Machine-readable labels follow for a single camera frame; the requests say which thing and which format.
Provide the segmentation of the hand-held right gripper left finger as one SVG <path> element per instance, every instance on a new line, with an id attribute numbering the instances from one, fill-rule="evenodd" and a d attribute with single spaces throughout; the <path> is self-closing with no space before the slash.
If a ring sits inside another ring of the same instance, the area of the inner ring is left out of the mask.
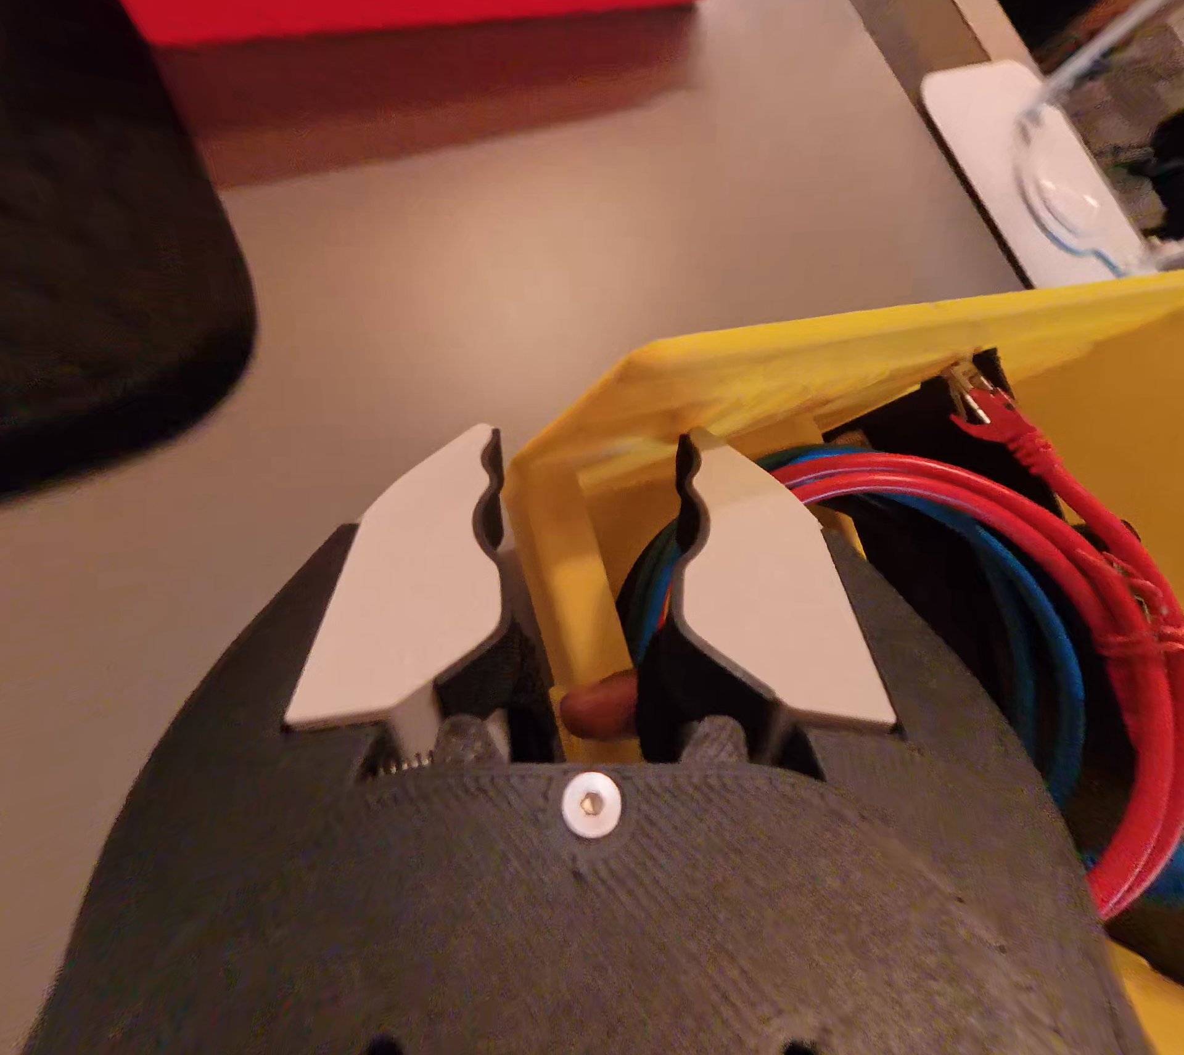
<path id="1" fill-rule="evenodd" d="M 471 426 L 396 479 L 358 532 L 297 680 L 292 732 L 380 724 L 398 754 L 431 754 L 438 684 L 510 626 L 499 549 L 500 432 Z"/>

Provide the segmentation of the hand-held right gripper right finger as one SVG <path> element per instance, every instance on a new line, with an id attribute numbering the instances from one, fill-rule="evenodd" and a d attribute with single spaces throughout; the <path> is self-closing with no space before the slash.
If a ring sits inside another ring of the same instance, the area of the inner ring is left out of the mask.
<path id="1" fill-rule="evenodd" d="M 729 717 L 764 761 L 799 726 L 892 735 L 898 712 L 821 521 L 705 428 L 680 441 L 676 479 L 672 717 Z"/>

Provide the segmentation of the yellow plastic bin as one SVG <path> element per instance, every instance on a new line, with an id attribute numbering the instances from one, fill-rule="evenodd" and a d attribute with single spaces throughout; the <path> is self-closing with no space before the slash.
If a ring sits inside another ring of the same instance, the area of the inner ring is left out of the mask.
<path id="1" fill-rule="evenodd" d="M 1183 278 L 1090 284 L 892 307 L 661 340 L 630 353 L 511 463 L 510 520 L 553 673 L 590 680 L 627 662 L 612 585 L 674 512 L 674 441 L 693 426 L 757 450 L 837 428 L 1000 349 L 1048 434 L 1123 503 L 1183 585 Z M 971 781 L 960 810 L 918 832 L 881 796 L 788 775 L 744 827 L 693 777 L 588 869 L 553 861 L 528 942 L 542 989 L 570 1004 L 572 1044 L 782 1053 L 1183 1052 L 1183 988 L 1106 949 L 1082 878 L 982 834 Z"/>

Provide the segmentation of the person's right hand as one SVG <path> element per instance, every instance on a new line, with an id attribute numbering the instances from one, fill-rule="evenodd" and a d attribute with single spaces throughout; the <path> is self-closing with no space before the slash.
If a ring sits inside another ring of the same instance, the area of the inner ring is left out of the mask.
<path id="1" fill-rule="evenodd" d="M 638 739 L 638 704 L 639 673 L 630 669 L 570 690 L 559 702 L 559 717 L 581 741 L 632 741 Z"/>

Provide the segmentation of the black bin divider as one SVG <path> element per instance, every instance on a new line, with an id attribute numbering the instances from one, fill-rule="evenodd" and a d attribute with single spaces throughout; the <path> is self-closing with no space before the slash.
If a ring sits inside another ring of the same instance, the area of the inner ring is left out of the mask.
<path id="1" fill-rule="evenodd" d="M 883 454 L 921 456 L 978 472 L 1066 520 L 1053 488 L 1013 457 L 1005 445 L 982 441 L 956 424 L 960 412 L 943 375 L 910 393 L 824 432 L 828 445 L 865 445 Z"/>

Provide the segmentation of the black textured wrist pad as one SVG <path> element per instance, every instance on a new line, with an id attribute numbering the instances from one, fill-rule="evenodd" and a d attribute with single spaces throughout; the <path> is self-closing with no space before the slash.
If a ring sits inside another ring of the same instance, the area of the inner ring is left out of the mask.
<path id="1" fill-rule="evenodd" d="M 3 0 L 3 501 L 184 435 L 257 333 L 228 212 L 120 0 Z"/>

